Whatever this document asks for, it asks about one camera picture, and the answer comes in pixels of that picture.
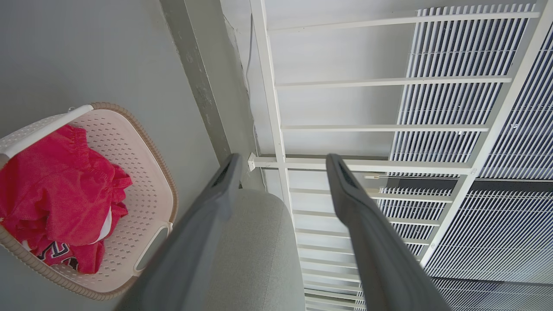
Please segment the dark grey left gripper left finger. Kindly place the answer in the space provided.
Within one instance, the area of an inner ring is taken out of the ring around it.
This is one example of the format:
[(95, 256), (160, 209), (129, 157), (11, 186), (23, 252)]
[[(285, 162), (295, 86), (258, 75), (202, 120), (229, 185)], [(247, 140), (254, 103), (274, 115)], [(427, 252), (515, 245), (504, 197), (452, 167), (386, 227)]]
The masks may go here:
[(224, 160), (114, 311), (201, 311), (242, 164), (237, 153)]

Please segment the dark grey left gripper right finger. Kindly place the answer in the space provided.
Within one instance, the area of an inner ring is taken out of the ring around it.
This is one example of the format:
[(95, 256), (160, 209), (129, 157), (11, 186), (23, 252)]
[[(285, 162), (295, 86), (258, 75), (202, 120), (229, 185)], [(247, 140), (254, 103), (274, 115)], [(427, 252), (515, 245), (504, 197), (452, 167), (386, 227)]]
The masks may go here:
[(338, 154), (326, 156), (326, 171), (334, 212), (350, 233), (367, 311), (451, 311)]

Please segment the beige perforated plastic laundry basket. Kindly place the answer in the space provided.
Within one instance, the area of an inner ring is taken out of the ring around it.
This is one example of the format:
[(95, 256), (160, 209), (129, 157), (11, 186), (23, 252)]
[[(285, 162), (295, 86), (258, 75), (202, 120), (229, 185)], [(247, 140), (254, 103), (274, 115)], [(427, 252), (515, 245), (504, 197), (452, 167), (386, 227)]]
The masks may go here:
[(132, 179), (124, 203), (128, 215), (105, 240), (105, 256), (96, 274), (81, 274), (65, 265), (48, 266), (0, 226), (0, 246), (49, 281), (84, 297), (104, 301), (125, 293), (141, 274), (138, 267), (156, 236), (171, 232), (178, 193), (150, 136), (126, 109), (94, 102), (49, 116), (0, 139), (0, 169), (33, 143), (63, 125), (83, 127), (89, 146), (121, 167)]

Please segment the grey fabric sofa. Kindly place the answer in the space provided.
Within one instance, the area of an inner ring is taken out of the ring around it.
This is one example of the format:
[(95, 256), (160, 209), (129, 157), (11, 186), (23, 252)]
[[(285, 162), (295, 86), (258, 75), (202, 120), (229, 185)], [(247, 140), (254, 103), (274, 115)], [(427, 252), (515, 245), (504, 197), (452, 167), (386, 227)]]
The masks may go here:
[(281, 199), (259, 190), (238, 191), (203, 311), (306, 311), (296, 234)]

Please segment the red jersey garment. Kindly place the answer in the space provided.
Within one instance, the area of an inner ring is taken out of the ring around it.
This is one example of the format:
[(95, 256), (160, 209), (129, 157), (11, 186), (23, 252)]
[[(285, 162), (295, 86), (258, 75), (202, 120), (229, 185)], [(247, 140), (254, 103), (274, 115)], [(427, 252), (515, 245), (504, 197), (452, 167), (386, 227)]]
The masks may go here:
[(132, 179), (65, 125), (0, 170), (0, 225), (41, 262), (95, 274), (104, 241), (128, 214)]

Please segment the white slatted window blind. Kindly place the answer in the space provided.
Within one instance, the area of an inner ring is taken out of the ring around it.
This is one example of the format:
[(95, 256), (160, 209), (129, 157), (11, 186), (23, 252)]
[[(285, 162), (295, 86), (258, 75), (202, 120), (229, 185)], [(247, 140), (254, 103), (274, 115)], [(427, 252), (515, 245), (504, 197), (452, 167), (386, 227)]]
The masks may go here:
[[(415, 24), (406, 77), (507, 75), (529, 18)], [(553, 311), (553, 23), (451, 223), (392, 224), (454, 311)], [(485, 125), (503, 83), (403, 87), (399, 125)], [(394, 135), (389, 160), (469, 160), (480, 132)], [(451, 195), (460, 175), (386, 173), (385, 194)]]

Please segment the white metal railing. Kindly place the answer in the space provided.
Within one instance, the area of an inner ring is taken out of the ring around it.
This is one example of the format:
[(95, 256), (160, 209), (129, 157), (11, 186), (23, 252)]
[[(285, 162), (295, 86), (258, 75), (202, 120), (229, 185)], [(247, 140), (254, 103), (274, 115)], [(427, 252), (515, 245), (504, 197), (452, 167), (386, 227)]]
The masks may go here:
[[(337, 153), (392, 224), (438, 227), (439, 243), (505, 124), (544, 37), (553, 0), (249, 0), (247, 79), (262, 171), (292, 214), (306, 311), (366, 311), (348, 230), (332, 206), (324, 156)], [(529, 18), (507, 75), (406, 77), (415, 24)], [(503, 83), (485, 125), (399, 125), (403, 87)], [(480, 132), (463, 163), (391, 161), (401, 132)], [(386, 173), (460, 175), (451, 195), (385, 194)], [(402, 238), (404, 243), (429, 245)]]

